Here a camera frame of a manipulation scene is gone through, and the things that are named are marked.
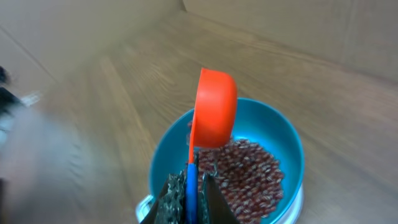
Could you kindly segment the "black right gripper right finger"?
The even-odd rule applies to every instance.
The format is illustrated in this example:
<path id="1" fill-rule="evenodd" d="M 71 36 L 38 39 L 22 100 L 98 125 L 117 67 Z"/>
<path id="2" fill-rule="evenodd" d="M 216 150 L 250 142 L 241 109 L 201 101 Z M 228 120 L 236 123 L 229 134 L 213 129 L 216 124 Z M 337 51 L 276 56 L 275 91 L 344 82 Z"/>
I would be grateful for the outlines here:
<path id="1" fill-rule="evenodd" d="M 198 193 L 199 224 L 239 224 L 227 201 L 210 174 L 204 174 Z"/>

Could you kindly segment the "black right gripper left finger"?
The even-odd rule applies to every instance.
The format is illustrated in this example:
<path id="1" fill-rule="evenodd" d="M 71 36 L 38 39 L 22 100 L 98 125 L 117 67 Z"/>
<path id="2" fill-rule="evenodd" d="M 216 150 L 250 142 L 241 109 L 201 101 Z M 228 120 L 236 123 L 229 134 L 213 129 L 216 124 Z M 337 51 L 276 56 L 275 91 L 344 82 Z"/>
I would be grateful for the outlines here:
<path id="1" fill-rule="evenodd" d="M 179 174 L 169 174 L 154 205 L 141 223 L 184 224 L 186 215 L 185 189 L 186 176 L 184 171 L 180 171 Z"/>

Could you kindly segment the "orange scoop with blue handle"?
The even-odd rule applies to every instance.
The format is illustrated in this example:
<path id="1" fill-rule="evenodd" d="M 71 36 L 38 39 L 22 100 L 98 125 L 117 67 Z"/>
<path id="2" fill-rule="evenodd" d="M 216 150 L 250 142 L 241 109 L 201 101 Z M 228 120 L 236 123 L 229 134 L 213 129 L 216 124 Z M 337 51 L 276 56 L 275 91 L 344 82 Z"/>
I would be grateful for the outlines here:
<path id="1" fill-rule="evenodd" d="M 187 184 L 186 221 L 197 222 L 197 165 L 196 147 L 217 148 L 230 139 L 237 107 L 237 86 L 225 72 L 202 68 L 198 81 L 192 128 L 190 132 Z"/>

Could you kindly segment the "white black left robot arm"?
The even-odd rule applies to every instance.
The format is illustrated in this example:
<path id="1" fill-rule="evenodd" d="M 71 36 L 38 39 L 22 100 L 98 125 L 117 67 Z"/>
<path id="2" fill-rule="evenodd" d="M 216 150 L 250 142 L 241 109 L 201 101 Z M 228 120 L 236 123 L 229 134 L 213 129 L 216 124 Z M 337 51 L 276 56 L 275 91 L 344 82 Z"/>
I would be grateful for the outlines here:
<path id="1" fill-rule="evenodd" d="M 1 67 L 1 146 L 7 140 L 7 136 L 12 129 L 15 110 L 20 107 L 28 107 L 40 100 L 40 95 L 33 93 L 22 98 L 18 98 L 11 93 L 6 85 L 11 83 L 9 72 Z"/>

